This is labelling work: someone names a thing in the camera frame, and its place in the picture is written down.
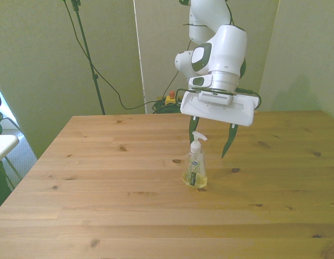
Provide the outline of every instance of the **black cable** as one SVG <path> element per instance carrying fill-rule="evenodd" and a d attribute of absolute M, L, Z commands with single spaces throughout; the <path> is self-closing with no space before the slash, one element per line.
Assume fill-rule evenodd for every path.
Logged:
<path fill-rule="evenodd" d="M 190 47 L 190 43 L 191 43 L 191 42 L 192 42 L 192 41 L 190 40 L 189 43 L 188 43 L 188 46 L 187 46 L 187 50 L 189 50 L 189 47 Z M 176 78 L 176 76 L 177 76 L 178 74 L 179 74 L 179 72 L 177 72 L 177 73 L 175 74 L 174 78 L 173 78 L 172 81 L 169 83 L 167 89 L 165 90 L 165 92 L 164 92 L 164 94 L 163 94 L 163 96 L 162 96 L 162 99 L 165 97 L 166 92 L 168 91 L 169 87 L 171 86 L 172 82 L 174 81 L 174 79 Z"/>
<path fill-rule="evenodd" d="M 230 24 L 235 25 L 234 19 L 233 19 L 233 14 L 231 13 L 231 9 L 230 9 L 230 7 L 227 3 L 226 3 L 226 5 L 227 5 L 227 8 L 228 8 L 229 13 L 230 13 Z"/>
<path fill-rule="evenodd" d="M 72 23 L 72 27 L 73 27 L 73 31 L 74 31 L 74 35 L 76 36 L 76 40 L 77 40 L 77 42 L 78 42 L 78 44 L 79 44 L 79 46 L 80 46 L 80 48 L 81 48 L 81 50 L 83 51 L 83 53 L 84 53 L 84 55 L 86 56 L 86 58 L 89 60 L 89 62 L 91 62 L 91 60 L 89 59 L 89 57 L 87 56 L 87 54 L 86 54 L 86 52 L 85 52 L 85 50 L 84 50 L 84 48 L 83 48 L 83 46 L 81 45 L 81 43 L 80 43 L 80 41 L 79 41 L 79 39 L 78 39 L 78 36 L 77 36 L 77 32 L 76 32 L 76 28 L 74 27 L 74 23 L 73 23 L 73 19 L 72 19 L 72 16 L 71 16 L 71 13 L 70 13 L 70 10 L 69 10 L 69 7 L 67 6 L 67 4 L 66 4 L 66 0 L 63 0 L 63 2 L 64 2 L 64 4 L 65 4 L 65 6 L 66 6 L 66 9 L 67 9 L 67 12 L 68 12 L 68 14 L 69 14 L 69 17 L 70 17 L 70 20 L 71 20 L 71 23 Z M 91 64 L 92 64 L 92 66 L 93 66 L 93 68 L 94 68 L 94 70 L 98 73 L 98 75 L 107 83 L 107 84 L 109 84 L 109 86 L 115 91 L 115 93 L 117 93 L 117 95 L 118 95 L 118 97 L 119 97 L 119 101 L 120 101 L 120 104 L 121 104 L 121 106 L 125 109 L 125 110 L 133 110 L 133 109 L 137 109 L 137 108 L 139 108 L 139 107 L 141 107 L 141 106 L 144 106 L 144 105 L 146 105 L 146 104 L 149 104 L 149 103 L 155 103 L 155 102 L 157 102 L 157 101 L 148 101 L 147 103 L 144 103 L 144 104 L 142 104 L 142 105 L 139 105 L 139 106 L 137 106 L 137 107 L 133 107 L 133 108 L 126 108 L 125 106 L 124 106 L 124 104 L 122 103 L 122 101 L 121 101 L 121 96 L 120 96 L 120 94 L 119 94 L 119 92 L 101 75 L 101 73 L 96 69 L 96 67 L 93 65 L 93 63 L 91 62 Z"/>
<path fill-rule="evenodd" d="M 258 109 L 260 107 L 260 105 L 262 104 L 262 97 L 258 93 L 253 92 L 253 90 L 246 90 L 246 89 L 243 89 L 243 88 L 237 88 L 236 92 L 237 93 L 246 93 L 246 94 L 256 95 L 259 98 L 259 103 L 258 103 L 257 107 L 255 108 L 255 110 Z"/>
<path fill-rule="evenodd" d="M 256 110 L 256 109 L 258 109 L 258 108 L 261 106 L 261 104 L 262 104 L 262 97 L 261 97 L 258 93 L 256 93 L 256 92 L 253 92 L 253 94 L 256 95 L 256 96 L 259 98 L 259 103 L 258 103 L 257 107 L 255 108 L 255 110 Z"/>

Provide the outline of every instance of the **pump nozzle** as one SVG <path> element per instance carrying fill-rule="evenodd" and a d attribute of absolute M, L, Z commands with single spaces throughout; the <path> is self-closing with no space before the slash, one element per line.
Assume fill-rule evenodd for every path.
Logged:
<path fill-rule="evenodd" d="M 200 142 L 198 141 L 198 139 L 207 140 L 207 138 L 206 138 L 206 136 L 204 136 L 203 134 L 201 134 L 197 131 L 192 132 L 192 134 L 193 134 L 193 137 L 194 137 L 194 141 L 190 145 L 190 151 L 192 153 L 198 154 L 198 153 L 200 153 L 200 150 L 201 150 L 201 145 L 200 145 Z"/>

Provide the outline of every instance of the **cable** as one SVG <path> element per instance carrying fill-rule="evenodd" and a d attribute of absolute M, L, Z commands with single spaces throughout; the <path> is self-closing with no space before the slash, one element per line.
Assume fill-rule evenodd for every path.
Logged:
<path fill-rule="evenodd" d="M 226 5 L 227 5 L 227 8 L 228 8 L 229 13 L 230 13 L 230 24 L 235 25 L 234 19 L 233 19 L 233 14 L 231 13 L 231 9 L 230 9 L 229 5 L 227 4 L 227 1 L 226 1 Z"/>
<path fill-rule="evenodd" d="M 166 98 L 163 98 L 157 101 L 153 106 L 152 110 L 154 111 L 153 114 L 161 114 L 161 113 L 181 113 L 180 112 L 180 105 L 178 104 L 167 104 L 165 105 Z"/>
<path fill-rule="evenodd" d="M 67 13 L 69 14 L 69 17 L 70 17 L 70 20 L 71 20 L 71 23 L 72 23 L 72 27 L 73 27 L 73 32 L 74 32 L 74 35 L 76 36 L 76 40 L 77 40 L 77 42 L 78 42 L 78 44 L 79 44 L 79 46 L 80 46 L 80 48 L 81 48 L 81 50 L 83 51 L 83 53 L 84 53 L 84 55 L 86 56 L 86 58 L 89 60 L 89 62 L 91 62 L 91 60 L 89 59 L 89 57 L 88 57 L 88 55 L 86 54 L 86 52 L 85 52 L 85 50 L 84 50 L 84 48 L 83 48 L 83 46 L 81 45 L 81 43 L 80 43 L 80 41 L 79 41 L 79 39 L 78 39 L 78 36 L 77 36 L 77 32 L 76 32 L 76 28 L 74 27 L 74 23 L 73 23 L 73 19 L 72 19 L 72 16 L 71 16 L 71 13 L 70 13 L 70 10 L 69 10 L 69 7 L 67 6 L 67 4 L 66 4 L 66 0 L 63 0 L 63 2 L 64 2 L 64 4 L 65 4 L 65 6 L 66 6 L 66 9 L 67 9 Z M 107 83 L 107 84 L 109 84 L 109 86 L 115 91 L 115 93 L 118 95 L 118 97 L 119 97 L 119 101 L 120 101 L 120 104 L 121 104 L 121 106 L 125 109 L 125 110 L 133 110 L 133 109 L 137 109 L 137 108 L 139 108 L 139 107 L 141 107 L 141 106 L 144 106 L 144 105 L 146 105 L 146 104 L 149 104 L 149 103 L 156 103 L 157 101 L 148 101 L 147 103 L 144 103 L 144 104 L 142 104 L 142 105 L 139 105 L 139 106 L 137 106 L 137 107 L 133 107 L 133 108 L 126 108 L 125 106 L 124 106 L 124 104 L 122 103 L 122 101 L 121 101 L 121 96 L 120 96 L 120 94 L 119 94 L 119 92 L 101 75 L 101 73 L 96 69 L 96 67 L 93 65 L 93 63 L 91 62 L 91 64 L 92 64 L 92 66 L 93 66 L 93 68 L 94 68 L 94 70 L 98 73 L 98 75 Z"/>
<path fill-rule="evenodd" d="M 243 88 L 237 88 L 236 92 L 237 93 L 246 93 L 246 94 L 254 94 L 254 95 L 256 95 L 259 98 L 259 103 L 258 103 L 257 107 L 255 108 L 255 110 L 258 109 L 261 106 L 261 104 L 262 104 L 262 97 L 258 93 L 253 92 L 252 90 L 246 90 L 246 89 L 243 89 Z"/>
<path fill-rule="evenodd" d="M 187 50 L 189 50 L 189 47 L 190 47 L 190 43 L 191 43 L 191 42 L 192 42 L 192 41 L 190 40 L 189 43 L 188 43 L 188 46 L 187 46 Z M 172 81 L 169 83 L 168 87 L 166 88 L 165 92 L 163 93 L 162 99 L 165 97 L 167 90 L 169 89 L 169 87 L 171 86 L 172 82 L 174 81 L 174 79 L 176 78 L 176 76 L 177 76 L 178 74 L 179 74 L 179 72 L 177 72 L 177 73 L 175 74 L 174 78 L 173 78 Z"/>

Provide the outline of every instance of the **soap dispenser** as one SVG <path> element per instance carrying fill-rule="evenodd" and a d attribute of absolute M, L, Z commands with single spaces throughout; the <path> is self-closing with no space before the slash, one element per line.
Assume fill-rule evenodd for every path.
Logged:
<path fill-rule="evenodd" d="M 207 184 L 208 178 L 205 174 L 204 153 L 198 139 L 207 140 L 207 138 L 197 131 L 192 132 L 192 134 L 194 141 L 190 145 L 190 153 L 187 155 L 188 168 L 182 174 L 182 180 L 190 187 L 202 188 Z"/>

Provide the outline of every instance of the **floor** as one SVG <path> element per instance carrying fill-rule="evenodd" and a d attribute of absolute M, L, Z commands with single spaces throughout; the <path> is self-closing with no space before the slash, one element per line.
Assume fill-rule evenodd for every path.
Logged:
<path fill-rule="evenodd" d="M 25 177 L 31 167 L 36 163 L 37 159 L 32 152 L 25 136 L 17 129 L 3 129 L 3 135 L 16 135 L 19 139 L 19 144 L 7 155 L 11 163 L 17 169 L 18 173 Z M 5 171 L 11 179 L 14 186 L 19 184 L 19 178 L 12 170 L 10 165 L 3 159 Z"/>

